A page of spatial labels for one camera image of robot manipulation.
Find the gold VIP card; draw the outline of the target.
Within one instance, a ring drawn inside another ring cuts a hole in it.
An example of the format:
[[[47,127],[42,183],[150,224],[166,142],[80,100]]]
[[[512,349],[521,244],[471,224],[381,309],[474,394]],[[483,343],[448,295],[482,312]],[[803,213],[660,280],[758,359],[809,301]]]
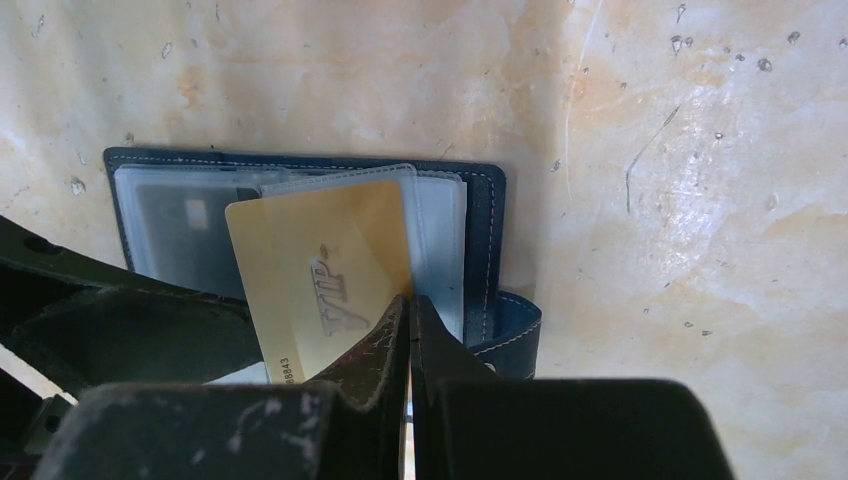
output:
[[[297,384],[413,292],[395,180],[241,201],[225,218],[268,377]]]

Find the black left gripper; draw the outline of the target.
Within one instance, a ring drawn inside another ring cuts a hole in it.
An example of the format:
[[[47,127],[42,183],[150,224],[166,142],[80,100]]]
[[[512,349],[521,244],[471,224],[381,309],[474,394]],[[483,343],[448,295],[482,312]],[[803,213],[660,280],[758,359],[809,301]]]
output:
[[[1,344],[3,479],[33,476],[77,404],[70,394],[120,382],[202,384],[261,359],[245,302],[105,264],[7,218]]]

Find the black credit card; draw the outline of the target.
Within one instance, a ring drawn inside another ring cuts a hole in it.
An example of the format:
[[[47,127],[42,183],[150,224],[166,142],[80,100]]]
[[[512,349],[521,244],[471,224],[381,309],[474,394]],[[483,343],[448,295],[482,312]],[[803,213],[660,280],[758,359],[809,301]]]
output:
[[[136,188],[145,246],[137,271],[166,283],[243,300],[225,209],[259,191],[236,185]]]

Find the navy blue card holder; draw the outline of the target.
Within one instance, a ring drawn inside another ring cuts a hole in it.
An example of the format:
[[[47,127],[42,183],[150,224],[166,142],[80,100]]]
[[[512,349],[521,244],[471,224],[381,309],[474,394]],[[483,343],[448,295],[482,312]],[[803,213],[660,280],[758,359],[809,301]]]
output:
[[[227,171],[257,167],[335,174],[395,164],[393,158],[296,156],[221,150],[157,147],[108,147],[107,174],[125,165],[209,167]],[[464,344],[505,379],[534,377],[541,330],[541,310],[530,300],[500,289],[507,178],[491,163],[411,160],[420,173],[451,173],[466,184],[464,254]]]

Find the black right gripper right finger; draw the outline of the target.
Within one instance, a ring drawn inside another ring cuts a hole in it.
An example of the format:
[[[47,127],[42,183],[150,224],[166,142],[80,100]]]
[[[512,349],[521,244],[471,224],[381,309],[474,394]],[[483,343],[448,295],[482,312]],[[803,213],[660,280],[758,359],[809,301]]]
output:
[[[420,479],[729,479],[710,417],[665,379],[507,380],[410,306]]]

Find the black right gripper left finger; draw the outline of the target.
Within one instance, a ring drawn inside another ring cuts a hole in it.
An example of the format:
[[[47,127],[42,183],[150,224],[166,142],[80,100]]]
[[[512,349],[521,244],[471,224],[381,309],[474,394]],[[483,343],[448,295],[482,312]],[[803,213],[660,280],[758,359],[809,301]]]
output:
[[[294,385],[109,384],[63,419],[38,479],[400,479],[409,303]]]

